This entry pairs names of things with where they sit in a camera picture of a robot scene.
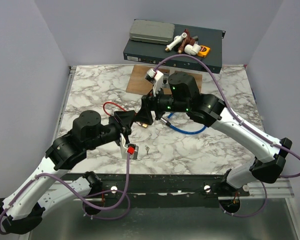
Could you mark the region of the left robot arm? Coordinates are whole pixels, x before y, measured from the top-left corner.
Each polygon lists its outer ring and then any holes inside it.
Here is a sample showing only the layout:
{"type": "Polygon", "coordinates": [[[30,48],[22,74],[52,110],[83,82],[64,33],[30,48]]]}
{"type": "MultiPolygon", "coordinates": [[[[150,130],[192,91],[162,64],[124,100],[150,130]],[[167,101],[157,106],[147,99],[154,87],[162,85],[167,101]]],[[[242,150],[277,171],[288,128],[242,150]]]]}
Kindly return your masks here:
{"type": "Polygon", "coordinates": [[[106,193],[94,172],[86,172],[71,184],[61,178],[86,159],[88,151],[111,142],[120,147],[122,158],[136,159],[138,146],[130,144],[128,138],[135,115],[133,110],[116,111],[103,125],[98,112],[83,111],[71,130],[54,140],[27,180],[10,196],[0,198],[0,234],[26,234],[41,223],[48,211],[74,198],[99,212],[117,207],[122,198],[109,207],[85,199],[106,193]]]}

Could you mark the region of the white pvc elbow fitting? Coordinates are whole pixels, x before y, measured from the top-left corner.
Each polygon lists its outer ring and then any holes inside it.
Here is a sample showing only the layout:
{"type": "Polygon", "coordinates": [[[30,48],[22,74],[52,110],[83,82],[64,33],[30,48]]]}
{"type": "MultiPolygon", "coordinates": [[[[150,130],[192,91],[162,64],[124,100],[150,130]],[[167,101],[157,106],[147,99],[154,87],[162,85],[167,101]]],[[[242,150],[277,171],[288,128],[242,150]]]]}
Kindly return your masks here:
{"type": "Polygon", "coordinates": [[[202,49],[202,47],[196,43],[193,45],[187,44],[184,47],[184,52],[188,55],[195,56],[200,52],[201,49],[202,49]]]}

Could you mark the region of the red cable padlock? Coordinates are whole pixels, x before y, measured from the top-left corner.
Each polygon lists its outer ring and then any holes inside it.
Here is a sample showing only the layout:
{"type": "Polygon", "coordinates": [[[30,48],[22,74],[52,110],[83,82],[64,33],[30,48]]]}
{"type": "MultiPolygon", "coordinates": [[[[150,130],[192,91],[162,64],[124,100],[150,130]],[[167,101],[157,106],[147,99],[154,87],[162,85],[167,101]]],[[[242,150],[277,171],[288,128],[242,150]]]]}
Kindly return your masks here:
{"type": "Polygon", "coordinates": [[[108,116],[111,116],[111,114],[110,114],[109,112],[107,112],[107,110],[106,110],[106,106],[107,106],[107,105],[113,105],[113,106],[116,106],[117,108],[119,108],[121,111],[124,111],[124,112],[127,111],[127,110],[124,109],[122,106],[118,105],[117,103],[112,102],[112,101],[107,101],[107,102],[105,102],[105,103],[102,105],[102,109],[103,109],[104,113],[105,113],[106,115],[108,115],[108,116]]]}

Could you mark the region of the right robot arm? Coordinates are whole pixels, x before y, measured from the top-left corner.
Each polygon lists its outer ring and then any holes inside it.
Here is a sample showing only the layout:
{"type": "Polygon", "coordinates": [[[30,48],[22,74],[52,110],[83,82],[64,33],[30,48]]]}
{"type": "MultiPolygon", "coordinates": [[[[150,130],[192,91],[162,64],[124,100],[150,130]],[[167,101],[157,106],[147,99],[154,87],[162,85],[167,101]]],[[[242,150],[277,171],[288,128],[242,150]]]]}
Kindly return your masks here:
{"type": "Polygon", "coordinates": [[[201,93],[195,78],[185,72],[175,72],[168,77],[171,94],[164,94],[161,88],[161,72],[146,79],[153,83],[153,89],[142,96],[135,121],[152,125],[167,112],[186,113],[194,122],[227,135],[254,155],[250,162],[224,174],[220,183],[224,195],[231,196],[243,185],[256,180],[273,184],[281,176],[291,140],[266,134],[236,114],[224,100],[201,93]]]}

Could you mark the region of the blue cable lock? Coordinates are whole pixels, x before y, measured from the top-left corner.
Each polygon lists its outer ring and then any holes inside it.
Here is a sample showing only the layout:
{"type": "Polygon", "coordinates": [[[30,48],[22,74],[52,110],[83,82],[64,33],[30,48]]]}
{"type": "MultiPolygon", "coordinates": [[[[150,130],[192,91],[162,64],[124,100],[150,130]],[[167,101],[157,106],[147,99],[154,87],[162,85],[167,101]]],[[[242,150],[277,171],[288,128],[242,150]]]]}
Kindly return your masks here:
{"type": "Polygon", "coordinates": [[[178,132],[178,133],[181,133],[181,134],[184,134],[184,135],[197,135],[197,134],[200,134],[202,133],[207,127],[206,126],[203,126],[201,129],[199,130],[196,130],[196,131],[187,131],[187,130],[183,130],[183,129],[180,129],[174,125],[172,125],[169,121],[169,119],[174,115],[175,113],[174,112],[171,112],[168,114],[167,117],[162,117],[160,119],[160,121],[166,125],[167,127],[169,127],[170,129],[178,132]]]}

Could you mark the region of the wooden base board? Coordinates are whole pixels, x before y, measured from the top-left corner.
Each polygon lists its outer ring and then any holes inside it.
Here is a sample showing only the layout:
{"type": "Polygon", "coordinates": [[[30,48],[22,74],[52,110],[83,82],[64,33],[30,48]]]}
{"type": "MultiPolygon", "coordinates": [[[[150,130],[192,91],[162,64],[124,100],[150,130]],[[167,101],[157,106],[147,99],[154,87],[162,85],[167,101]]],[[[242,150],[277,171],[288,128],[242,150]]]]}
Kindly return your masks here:
{"type": "MultiPolygon", "coordinates": [[[[145,79],[146,73],[150,68],[152,68],[152,66],[134,65],[125,91],[127,93],[143,96],[146,95],[150,90],[152,90],[152,84],[145,79]]],[[[198,89],[201,90],[203,80],[202,72],[165,66],[159,68],[159,71],[161,71],[162,73],[169,72],[170,75],[177,72],[185,72],[188,75],[194,77],[198,89]]]]}

